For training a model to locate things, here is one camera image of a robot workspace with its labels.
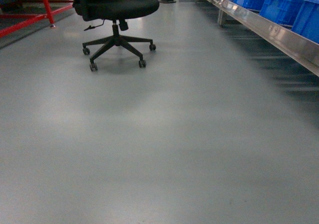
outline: chair leg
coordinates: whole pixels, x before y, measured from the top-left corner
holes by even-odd
[[[143,60],[143,54],[139,52],[135,47],[133,47],[131,44],[129,44],[126,40],[121,39],[120,45],[123,46],[125,49],[129,50],[133,54],[137,55],[140,60]]]
[[[94,40],[94,41],[84,42],[82,45],[83,45],[84,48],[86,46],[90,46],[90,45],[102,45],[102,44],[107,43],[111,39],[113,39],[113,36],[108,36],[108,37],[101,38],[101,39]]]
[[[121,36],[127,42],[150,42],[153,44],[152,39],[140,38],[140,37],[132,37],[132,36]]]
[[[91,57],[90,57],[90,62],[94,63],[94,60],[98,58],[100,55],[102,55],[104,52],[109,50],[111,47],[115,45],[115,40],[114,38],[109,39],[107,43],[105,43],[97,52],[95,52]]]

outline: gray floor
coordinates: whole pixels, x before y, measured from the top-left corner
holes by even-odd
[[[44,14],[45,13],[45,9],[44,8],[36,8],[36,7],[33,7],[33,8],[29,8],[29,7],[26,7],[25,9],[19,9],[19,10],[15,10],[15,11],[12,11],[11,13],[19,13],[19,14],[28,14],[28,13],[31,13],[31,14]],[[65,12],[62,12],[62,13],[59,13],[57,15],[54,16],[54,21],[55,22],[58,22],[59,20],[61,19],[64,19],[68,16],[70,16],[71,14],[73,14],[74,11],[72,10],[67,10]],[[0,29],[5,29],[7,27],[10,27],[10,26],[13,26],[13,25],[16,25],[17,23],[19,22],[23,22],[25,21],[25,19],[21,19],[21,18],[12,18],[12,19],[8,19],[8,18],[0,18]],[[0,49],[8,46],[8,45],[11,45],[13,44],[14,42],[17,42],[21,39],[24,39],[25,37],[41,30],[41,29],[44,29],[45,27],[48,26],[48,20],[47,19],[43,19],[43,20],[40,20],[34,24],[31,24],[29,26],[26,26],[20,30],[17,30],[7,36],[4,36],[2,38],[0,38]]]
[[[217,12],[130,20],[146,69],[75,14],[0,50],[0,223],[318,224],[319,79]]]

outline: office chair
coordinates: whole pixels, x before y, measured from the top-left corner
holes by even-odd
[[[85,21],[92,21],[96,19],[111,20],[113,22],[113,36],[106,38],[84,42],[83,53],[85,55],[90,54],[89,45],[103,46],[90,57],[90,69],[91,71],[98,70],[94,60],[109,50],[113,46],[123,46],[130,52],[137,55],[140,68],[146,66],[146,61],[143,59],[143,54],[134,48],[129,42],[149,42],[150,50],[155,51],[156,46],[153,44],[152,39],[145,39],[139,37],[122,36],[119,34],[119,27],[121,31],[125,31],[128,28],[126,19],[138,18],[152,14],[159,8],[160,4],[158,0],[74,0],[73,7],[78,15],[83,17]],[[85,30],[93,29],[98,26],[89,26]]]

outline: adjustment lever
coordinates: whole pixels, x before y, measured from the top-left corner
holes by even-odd
[[[102,23],[101,25],[98,25],[98,26],[91,26],[91,25],[89,25],[89,27],[86,28],[86,29],[84,29],[84,31],[91,30],[91,29],[94,29],[94,28],[99,27],[99,26],[103,26],[103,25],[104,25],[104,21],[105,21],[105,20],[103,20],[103,23]]]

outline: metal rail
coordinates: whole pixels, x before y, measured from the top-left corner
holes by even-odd
[[[207,0],[319,76],[319,44],[229,0]],[[219,22],[223,13],[219,13]]]

